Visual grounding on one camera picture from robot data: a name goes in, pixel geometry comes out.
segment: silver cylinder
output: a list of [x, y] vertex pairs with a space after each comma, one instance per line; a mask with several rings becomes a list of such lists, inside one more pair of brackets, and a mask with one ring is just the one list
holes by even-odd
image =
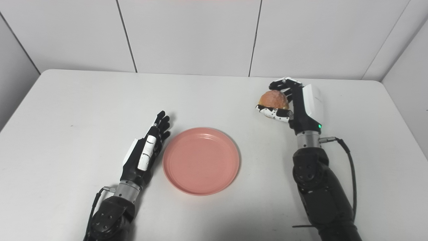
[[321, 147], [317, 131], [307, 130], [297, 134], [297, 148]]
[[141, 191], [141, 187], [135, 184], [132, 181], [122, 180], [116, 188], [116, 192], [113, 196], [121, 197], [132, 203], [135, 203], [135, 200], [138, 197], [138, 194]]

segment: black cable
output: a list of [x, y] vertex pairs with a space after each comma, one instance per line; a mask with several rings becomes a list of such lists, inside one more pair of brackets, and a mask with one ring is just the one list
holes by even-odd
[[86, 232], [85, 232], [85, 237], [83, 238], [83, 241], [88, 240], [89, 227], [91, 226], [91, 220], [92, 220], [92, 217], [94, 216], [95, 207], [97, 206], [98, 200], [100, 199], [103, 191], [104, 191], [104, 188], [101, 188], [101, 190], [97, 194], [95, 194], [94, 202], [92, 203], [91, 214], [89, 214], [88, 225], [86, 226]]
[[351, 166], [351, 178], [352, 178], [352, 211], [354, 211], [353, 221], [355, 221], [355, 216], [357, 214], [357, 180], [355, 178], [354, 161], [352, 160], [351, 151], [349, 150], [348, 146], [345, 144], [345, 142], [343, 141], [343, 139], [336, 138], [336, 141], [345, 150], [346, 154], [348, 155], [349, 165]]
[[313, 226], [313, 225], [293, 225], [291, 227], [293, 227], [293, 228], [313, 228], [315, 226]]

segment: bread roll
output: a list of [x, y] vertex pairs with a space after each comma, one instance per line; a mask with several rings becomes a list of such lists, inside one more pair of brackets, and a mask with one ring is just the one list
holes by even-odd
[[289, 109], [287, 97], [279, 90], [270, 90], [260, 97], [259, 105], [266, 107]]

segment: wall seam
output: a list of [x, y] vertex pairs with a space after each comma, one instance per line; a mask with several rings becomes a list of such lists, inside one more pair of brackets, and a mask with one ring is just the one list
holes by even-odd
[[132, 53], [131, 43], [129, 42], [128, 32], [126, 31], [125, 22], [123, 21], [122, 11], [120, 10], [119, 0], [116, 0], [116, 4], [117, 4], [117, 10], [119, 11], [120, 21], [122, 21], [123, 31], [125, 33], [126, 42], [128, 43], [129, 53], [131, 54], [134, 70], [136, 73], [138, 73], [137, 66], [135, 64], [134, 54]]
[[28, 60], [31, 62], [31, 64], [34, 66], [34, 68], [36, 69], [37, 73], [40, 75], [40, 71], [37, 68], [36, 64], [33, 62], [33, 60], [30, 58], [30, 56], [28, 55], [27, 51], [24, 49], [24, 46], [22, 46], [21, 42], [19, 41], [18, 37], [16, 36], [16, 34], [13, 32], [12, 28], [10, 27], [9, 23], [6, 21], [6, 19], [4, 18], [3, 14], [0, 11], [0, 18], [3, 19], [3, 21], [5, 22], [6, 26], [9, 28], [9, 31], [12, 33], [12, 35], [14, 36], [14, 38], [16, 39], [16, 41], [18, 42], [19, 46], [21, 47], [22, 51], [24, 51], [25, 55], [27, 56]]
[[253, 65], [254, 49], [256, 48], [257, 31], [259, 30], [260, 12], [262, 11], [262, 3], [263, 3], [263, 0], [260, 0], [259, 15], [257, 17], [256, 33], [254, 34], [253, 51], [251, 53], [250, 70], [248, 71], [248, 77], [251, 74], [251, 66]]
[[428, 21], [428, 14], [425, 16], [425, 18], [422, 20], [421, 24], [418, 26], [416, 31], [413, 33], [413, 35], [409, 38], [409, 41], [406, 43], [406, 45], [403, 47], [403, 49], [398, 53], [397, 57], [392, 62], [391, 66], [389, 66], [388, 70], [383, 74], [382, 78], [380, 79], [381, 82], [383, 82], [383, 79], [385, 76], [389, 73], [389, 71], [392, 69], [392, 67], [395, 65], [395, 63], [398, 61], [398, 59], [401, 57], [401, 55], [406, 51], [407, 47], [409, 47], [410, 43], [413, 41], [413, 39], [416, 37], [416, 35], [419, 33], [421, 28], [425, 25], [425, 23]]
[[372, 61], [370, 62], [369, 66], [367, 67], [366, 71], [364, 72], [364, 74], [361, 76], [361, 80], [364, 78], [364, 76], [366, 75], [367, 71], [370, 69], [370, 66], [372, 66], [373, 62], [375, 61], [377, 55], [379, 54], [380, 50], [383, 48], [383, 45], [386, 43], [386, 40], [389, 38], [389, 36], [391, 35], [392, 31], [394, 30], [395, 26], [397, 25], [398, 21], [400, 20], [401, 16], [403, 15], [403, 13], [406, 11], [407, 6], [409, 6], [411, 0], [409, 0], [406, 4], [406, 6], [404, 7], [403, 11], [401, 12], [400, 16], [398, 17], [397, 21], [395, 21], [394, 26], [391, 28], [391, 30], [389, 31], [388, 35], [385, 38], [385, 41], [382, 43], [382, 45], [380, 46], [379, 50], [377, 51], [376, 55], [374, 56], [374, 58], [372, 59]]

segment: robotic arm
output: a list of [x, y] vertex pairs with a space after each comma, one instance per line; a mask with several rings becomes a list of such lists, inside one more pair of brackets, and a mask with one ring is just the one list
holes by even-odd
[[[303, 86], [289, 77], [272, 82], [269, 89], [285, 90], [283, 93], [287, 99], [294, 100], [294, 113], [262, 105], [256, 108], [269, 118], [289, 123], [297, 136], [298, 150], [293, 155], [293, 178], [311, 226], [318, 230], [323, 241], [361, 241], [354, 225], [356, 189], [352, 158], [343, 140], [336, 137], [320, 138], [323, 106], [319, 90], [311, 84]], [[350, 157], [354, 208], [329, 168], [328, 156], [321, 148], [321, 143], [332, 141], [338, 141]]]
[[[135, 200], [141, 189], [149, 184], [153, 163], [162, 150], [163, 142], [169, 137], [169, 117], [161, 111], [149, 132], [135, 140], [125, 158], [122, 176], [117, 189], [104, 187], [95, 196], [88, 226], [83, 241], [125, 241], [131, 222], [134, 220]], [[93, 214], [103, 190], [114, 195], [103, 200], [99, 210]]]

